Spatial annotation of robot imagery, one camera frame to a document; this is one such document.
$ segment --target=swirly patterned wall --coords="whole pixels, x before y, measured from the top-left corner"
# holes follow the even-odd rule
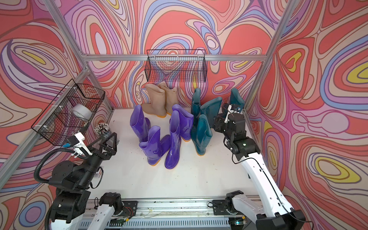
[[[208,71],[206,82],[175,82],[181,105],[190,106],[195,88],[201,88],[201,102],[218,96],[226,99],[232,88],[237,88],[245,98],[259,69],[259,61],[220,61],[219,71]],[[134,107],[149,102],[145,90],[147,83],[144,61],[92,61],[92,71],[97,76],[113,107]]]
[[[57,1],[87,54],[145,54],[205,48],[209,54],[265,53],[285,0]]]
[[[30,126],[81,68],[42,0],[0,1],[0,164],[31,131]],[[106,121],[104,104],[93,123]],[[87,141],[95,139],[92,127]],[[38,184],[33,171],[55,147],[40,139],[0,191],[0,229],[43,229],[55,188]],[[55,154],[41,174],[70,158]]]
[[[268,0],[65,0],[59,2],[82,52],[145,54],[147,49],[196,49],[207,54],[265,54],[286,1]],[[114,107],[149,102],[143,61],[90,63]],[[190,104],[194,88],[202,102],[227,98],[233,87],[243,97],[260,63],[208,62],[206,83],[174,83],[179,101]]]
[[[302,0],[247,108],[271,174],[315,229],[368,229],[367,57],[367,1]]]

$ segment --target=black cable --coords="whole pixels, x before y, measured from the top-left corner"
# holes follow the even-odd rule
[[[224,203],[223,202],[220,202],[218,204],[214,204],[212,201],[210,201],[210,202],[208,202],[207,207],[213,208],[213,207],[219,207],[221,205],[224,205]]]
[[[45,216],[45,230],[50,230],[51,207],[52,207],[52,205],[50,206],[50,208],[47,211],[46,216]]]
[[[91,182],[91,183],[89,184],[89,186],[91,186],[91,188],[97,188],[97,187],[100,185],[101,181],[102,181],[102,177],[103,177],[103,169],[102,169],[102,167],[101,167],[101,166],[99,167],[99,169],[101,169],[101,178],[100,178],[100,181],[98,182],[98,184],[97,184],[97,186],[96,186],[96,187],[93,187],[92,182]]]
[[[240,161],[240,162],[237,162],[237,163],[235,163],[235,162],[234,162],[234,160],[233,160],[233,156],[231,156],[231,159],[232,159],[232,161],[233,161],[233,163],[234,163],[234,164],[239,164],[239,163],[241,163],[241,162],[243,162],[243,161],[245,161],[245,160],[253,159],[253,160],[255,160],[255,161],[257,162],[257,164],[258,164],[259,168],[260,168],[260,169],[262,169],[261,165],[258,163],[258,161],[257,161],[255,158],[250,158],[250,157],[248,157],[248,158],[245,158],[244,160],[242,160],[242,161]],[[287,212],[287,213],[288,213],[292,218],[296,219],[297,221],[300,221],[300,222],[303,222],[303,223],[312,223],[312,230],[313,230],[313,229],[314,229],[314,222],[313,222],[313,221],[310,221],[310,220],[306,220],[306,221],[304,221],[304,220],[299,220],[298,218],[296,218],[295,216],[293,216],[290,212],[288,212],[288,211],[286,210],[285,206],[282,204],[282,202],[281,202],[281,200],[280,200],[280,198],[279,198],[279,196],[278,196],[278,194],[277,194],[277,192],[276,192],[275,188],[273,187],[273,185],[272,185],[272,183],[271,183],[270,179],[268,178],[268,176],[267,176],[267,174],[265,173],[265,171],[264,171],[264,170],[263,170],[263,173],[264,173],[264,175],[266,176],[266,178],[267,178],[268,182],[270,183],[270,185],[271,185],[271,187],[272,187],[273,191],[274,191],[274,192],[275,192],[275,194],[276,194],[277,199],[279,200],[279,202],[280,202],[281,206],[285,209],[285,211],[286,211],[286,212]]]
[[[97,208],[98,208],[98,198],[97,198],[97,197],[95,197],[95,200],[94,200],[93,202],[95,203],[95,207],[94,207],[94,209],[97,209]]]
[[[40,183],[44,183],[44,184],[48,184],[49,180],[44,179],[42,177],[40,177],[40,171],[41,168],[43,167],[43,164],[45,164],[45,162],[55,153],[57,152],[68,152],[68,153],[74,153],[74,150],[71,149],[66,149],[66,148],[58,148],[58,149],[54,149],[49,151],[38,163],[38,165],[36,166],[35,172],[33,173],[33,177],[37,182]]]

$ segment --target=white tape roll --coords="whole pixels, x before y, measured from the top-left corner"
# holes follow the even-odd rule
[[[74,115],[86,120],[89,120],[92,116],[92,112],[87,107],[81,104],[77,104],[71,110],[73,111]]]

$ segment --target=black wire basket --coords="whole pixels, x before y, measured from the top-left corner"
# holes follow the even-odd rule
[[[204,49],[147,50],[147,82],[206,82],[205,55]]]
[[[77,132],[84,135],[105,98],[105,91],[102,89],[89,84],[77,84],[74,80],[71,82],[74,83],[72,87],[68,87],[70,82],[54,98],[56,100],[62,92],[69,90],[58,105],[51,106],[51,108],[55,107],[55,110],[50,117],[43,124],[35,125],[52,102],[31,126],[34,131],[55,146],[64,145],[66,139]],[[77,104],[85,106],[92,112],[89,119],[74,115],[72,108]]]

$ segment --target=metal rail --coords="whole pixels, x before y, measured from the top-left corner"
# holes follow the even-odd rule
[[[156,54],[156,56],[179,56],[192,57],[190,54]],[[146,54],[84,54],[84,61],[146,61]],[[206,61],[265,61],[266,55],[263,54],[206,54]]]
[[[63,15],[61,14],[59,8],[57,7],[56,3],[54,0],[44,0],[44,3],[47,7],[47,9],[49,10],[49,13],[51,14],[52,18],[54,19],[55,23],[57,24],[57,26],[59,27],[60,31],[61,31],[61,35],[63,36],[63,38],[69,43],[74,55],[76,56],[76,58],[78,59],[78,61],[80,62],[80,64],[89,69],[90,71],[90,75],[89,75],[89,79],[92,82],[92,84],[97,87],[102,89],[100,82],[97,80],[95,74],[93,73],[93,71],[91,70],[90,66],[88,65],[88,63],[83,59],[82,57],[82,51],[80,50],[75,38],[73,37],[69,26],[67,25],[67,22],[65,21]],[[107,98],[104,99],[104,103],[106,105],[106,107],[110,110],[110,113],[112,112],[112,106],[109,102],[109,100]]]
[[[262,205],[258,195],[247,195],[249,199]],[[135,218],[180,218],[180,217],[211,217],[213,209],[208,203],[214,199],[225,197],[187,197],[187,198],[147,198],[147,199],[122,199],[122,201],[138,201]],[[94,200],[89,199],[83,219],[93,219],[96,210]],[[223,215],[224,217],[242,217],[243,215]]]
[[[255,94],[257,93],[257,90],[259,88],[259,85],[261,83],[261,80],[263,76],[267,73],[267,67],[272,61],[272,56],[274,52],[276,51],[277,45],[279,44],[282,35],[284,34],[284,31],[286,29],[286,26],[288,22],[290,21],[291,15],[294,12],[295,7],[299,3],[299,0],[290,0],[287,2],[287,5],[285,7],[284,13],[281,16],[280,22],[277,25],[275,34],[273,38],[271,39],[270,45],[268,47],[268,50],[266,52],[266,60],[262,63],[262,65],[259,68],[258,74],[256,75],[254,79],[254,83],[252,84],[250,91],[248,93],[247,98],[245,99],[245,105],[244,108],[248,108],[248,106],[251,103],[251,99],[254,98]]]
[[[76,83],[82,83],[86,76],[89,74],[88,69],[83,69],[75,78]],[[57,101],[53,104],[53,106],[57,106],[64,99],[64,97],[68,94],[69,90],[72,88],[67,88],[62,95],[57,99]],[[54,109],[49,109],[44,116],[40,119],[38,124],[43,124],[49,116],[52,114]],[[9,158],[4,162],[4,164],[0,168],[0,189],[3,188],[5,183],[9,180],[9,178],[14,174],[18,166],[23,162],[24,158],[28,155],[28,153],[32,150],[37,141],[41,138],[41,135],[34,132],[30,129],[29,134],[25,138],[25,140],[16,148],[16,150],[9,156]]]

